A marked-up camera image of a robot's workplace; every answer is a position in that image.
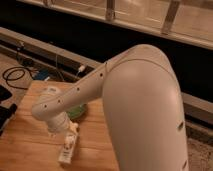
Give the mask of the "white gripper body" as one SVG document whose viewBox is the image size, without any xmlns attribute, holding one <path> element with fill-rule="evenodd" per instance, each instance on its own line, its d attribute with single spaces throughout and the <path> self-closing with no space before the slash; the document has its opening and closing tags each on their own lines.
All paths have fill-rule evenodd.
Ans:
<svg viewBox="0 0 213 171">
<path fill-rule="evenodd" d="M 65 132 L 69 129 L 70 119 L 65 112 L 46 121 L 47 130 L 52 134 Z"/>
</svg>

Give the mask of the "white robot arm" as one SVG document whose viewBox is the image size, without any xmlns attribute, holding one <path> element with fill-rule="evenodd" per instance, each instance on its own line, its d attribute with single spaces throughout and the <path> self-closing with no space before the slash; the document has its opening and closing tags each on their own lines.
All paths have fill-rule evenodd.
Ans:
<svg viewBox="0 0 213 171">
<path fill-rule="evenodd" d="M 49 121 L 97 98 L 103 101 L 120 171 L 189 171 L 181 90 L 159 48 L 131 47 L 68 90 L 39 98 L 32 115 Z"/>
</svg>

